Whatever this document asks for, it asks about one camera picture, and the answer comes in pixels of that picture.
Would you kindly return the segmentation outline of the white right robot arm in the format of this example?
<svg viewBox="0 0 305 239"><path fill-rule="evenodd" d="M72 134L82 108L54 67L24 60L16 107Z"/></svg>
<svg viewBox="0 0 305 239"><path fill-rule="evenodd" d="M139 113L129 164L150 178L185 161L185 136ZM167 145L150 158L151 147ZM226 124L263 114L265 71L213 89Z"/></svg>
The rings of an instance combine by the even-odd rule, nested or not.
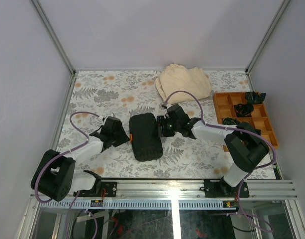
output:
<svg viewBox="0 0 305 239"><path fill-rule="evenodd" d="M159 137L173 137L178 132L187 138L227 147L233 164L222 178L220 191L228 197L237 192L239 183L269 154L265 139L246 122L234 126L209 124L201 118L189 118L179 105L169 107L165 116L157 116L156 122Z"/></svg>

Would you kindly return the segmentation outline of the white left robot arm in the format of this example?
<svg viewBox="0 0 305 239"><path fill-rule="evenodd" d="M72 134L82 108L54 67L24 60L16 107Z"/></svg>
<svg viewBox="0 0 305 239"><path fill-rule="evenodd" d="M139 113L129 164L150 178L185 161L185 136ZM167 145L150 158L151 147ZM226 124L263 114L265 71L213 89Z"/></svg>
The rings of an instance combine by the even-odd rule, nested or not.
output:
<svg viewBox="0 0 305 239"><path fill-rule="evenodd" d="M102 193L102 178L90 171L76 171L76 166L111 146L118 147L130 141L120 119L108 116L99 129L84 134L86 141L65 152L46 151L35 171L30 186L35 195L43 194L49 200L60 202L68 194L97 196Z"/></svg>

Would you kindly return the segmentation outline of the dark green tool case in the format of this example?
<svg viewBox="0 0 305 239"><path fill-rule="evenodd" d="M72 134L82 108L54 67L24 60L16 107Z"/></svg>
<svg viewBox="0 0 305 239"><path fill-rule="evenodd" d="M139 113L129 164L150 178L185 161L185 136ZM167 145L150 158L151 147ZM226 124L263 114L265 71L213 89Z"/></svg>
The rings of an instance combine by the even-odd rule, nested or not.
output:
<svg viewBox="0 0 305 239"><path fill-rule="evenodd" d="M129 120L130 141L139 162L157 160L163 155L158 126L152 113L133 115Z"/></svg>

